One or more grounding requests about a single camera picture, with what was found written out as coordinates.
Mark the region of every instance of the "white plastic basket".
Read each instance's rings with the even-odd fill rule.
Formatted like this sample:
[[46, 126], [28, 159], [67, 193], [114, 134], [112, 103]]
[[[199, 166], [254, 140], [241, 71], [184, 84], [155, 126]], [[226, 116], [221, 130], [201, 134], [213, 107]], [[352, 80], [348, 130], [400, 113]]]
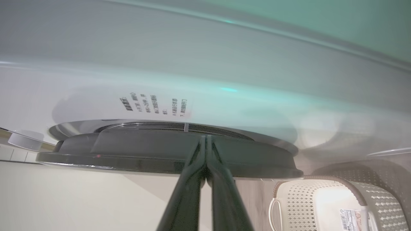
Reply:
[[278, 183], [268, 216], [274, 231], [408, 231], [389, 192], [332, 176]]

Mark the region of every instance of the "product label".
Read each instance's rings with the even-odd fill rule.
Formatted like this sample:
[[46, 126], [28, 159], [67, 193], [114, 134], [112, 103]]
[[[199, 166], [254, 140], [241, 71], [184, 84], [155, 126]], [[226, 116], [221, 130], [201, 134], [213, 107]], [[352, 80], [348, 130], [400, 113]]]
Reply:
[[340, 209], [342, 229], [347, 231], [361, 230], [361, 214], [359, 210]]
[[191, 116], [192, 101], [186, 98], [131, 92], [120, 97], [125, 110], [167, 117]]

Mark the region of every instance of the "laundry basket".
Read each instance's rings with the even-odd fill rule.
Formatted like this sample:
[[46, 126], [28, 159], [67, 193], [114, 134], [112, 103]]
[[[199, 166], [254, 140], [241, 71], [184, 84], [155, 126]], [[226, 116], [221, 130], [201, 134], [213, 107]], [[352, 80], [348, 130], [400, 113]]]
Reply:
[[279, 182], [268, 216], [274, 231], [367, 231], [367, 203], [338, 177]]
[[[387, 160], [368, 159], [365, 161], [332, 164], [315, 170], [314, 175], [338, 176], [348, 181], [361, 182], [383, 188], [398, 200], [402, 208], [401, 214], [405, 215], [408, 229], [411, 230], [411, 184], [409, 183], [411, 173], [404, 167]], [[390, 220], [381, 219], [381, 221], [387, 222]]]
[[408, 231], [389, 192], [334, 176], [277, 183], [268, 213], [274, 231]]

